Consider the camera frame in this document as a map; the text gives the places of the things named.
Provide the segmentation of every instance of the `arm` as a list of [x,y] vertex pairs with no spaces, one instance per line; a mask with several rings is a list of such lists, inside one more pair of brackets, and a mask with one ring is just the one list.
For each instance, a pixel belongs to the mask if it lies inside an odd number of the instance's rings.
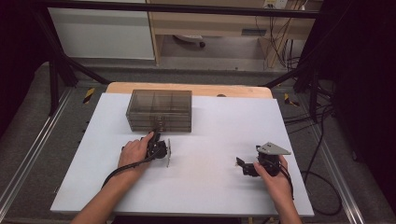
[[[153,133],[149,133],[141,141],[128,142],[120,154],[118,167],[145,159],[148,141],[152,135]],[[72,223],[106,223],[114,207],[148,166],[148,163],[143,163],[111,177],[107,184],[72,220]]]
[[[279,160],[288,169],[288,163],[285,158],[279,156]],[[288,179],[282,173],[277,176],[270,176],[258,162],[254,162],[254,168],[268,188],[268,193],[274,201],[276,211],[279,213],[280,222],[282,224],[302,223],[290,194]]]

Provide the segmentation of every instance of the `metal rail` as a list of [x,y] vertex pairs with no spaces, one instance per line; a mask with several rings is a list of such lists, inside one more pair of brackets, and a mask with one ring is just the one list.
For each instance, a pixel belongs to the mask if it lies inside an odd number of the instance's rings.
[[32,167],[35,164],[35,161],[37,160],[41,149],[47,142],[47,139],[49,138],[59,117],[62,115],[62,112],[64,111],[64,108],[68,102],[72,90],[73,88],[67,88],[64,91],[64,94],[61,96],[58,109],[54,112],[52,116],[47,119],[46,123],[44,124],[43,128],[41,129],[34,143],[30,147],[25,158],[23,159],[17,172],[12,177],[11,181],[8,183],[6,190],[0,197],[0,223],[5,218],[9,207],[12,205],[14,199],[17,197],[17,194],[21,189],[24,180],[29,175],[29,172],[32,170]]
[[[299,101],[302,103],[303,109],[305,112],[308,111],[308,102],[307,100],[302,97],[298,96]],[[320,138],[320,128],[318,125],[312,125],[311,129],[314,132],[315,137],[317,140]],[[332,182],[334,183],[334,186],[338,189],[344,210],[346,212],[346,215],[349,219],[350,223],[353,224],[363,224],[364,219],[363,216],[361,215],[361,210],[357,206],[355,199],[353,198],[353,195],[349,189],[349,186],[347,185],[347,182],[345,181],[340,169],[338,168],[338,165],[336,161],[334,160],[332,153],[326,143],[326,140],[323,138],[321,147],[320,147],[320,154],[322,156],[322,159],[329,171],[329,175],[332,178]]]
[[317,19],[318,17],[323,15],[323,12],[305,11],[305,10],[302,11],[302,10],[248,8],[248,7],[213,7],[213,6],[192,6],[192,5],[174,5],[174,4],[90,2],[90,1],[70,1],[70,0],[37,0],[35,1],[35,5],[41,7],[58,7],[58,8],[75,8],[75,9],[174,12],[174,13],[197,13],[197,14],[263,16],[263,17],[306,18],[306,19]]

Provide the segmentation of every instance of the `clear plastic container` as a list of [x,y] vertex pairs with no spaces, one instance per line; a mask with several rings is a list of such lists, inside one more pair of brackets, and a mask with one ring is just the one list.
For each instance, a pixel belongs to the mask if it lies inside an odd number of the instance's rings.
[[126,112],[133,132],[191,132],[191,91],[134,90]]

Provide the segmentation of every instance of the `forearm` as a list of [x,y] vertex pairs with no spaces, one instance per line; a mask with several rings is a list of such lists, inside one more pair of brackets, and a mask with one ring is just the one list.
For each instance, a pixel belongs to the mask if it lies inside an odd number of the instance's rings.
[[112,177],[73,219],[72,223],[106,223],[114,207],[129,189],[129,184]]
[[293,200],[275,203],[276,211],[279,213],[279,219],[282,224],[299,224],[302,223]]

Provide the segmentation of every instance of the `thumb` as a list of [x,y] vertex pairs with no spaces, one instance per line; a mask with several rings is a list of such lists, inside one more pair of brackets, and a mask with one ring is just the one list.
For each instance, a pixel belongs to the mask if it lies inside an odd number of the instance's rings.
[[268,172],[258,162],[256,162],[256,161],[253,162],[253,166],[254,166],[254,169],[256,170],[256,172],[262,177],[262,179],[266,180],[266,179],[270,178],[270,175],[268,174]]

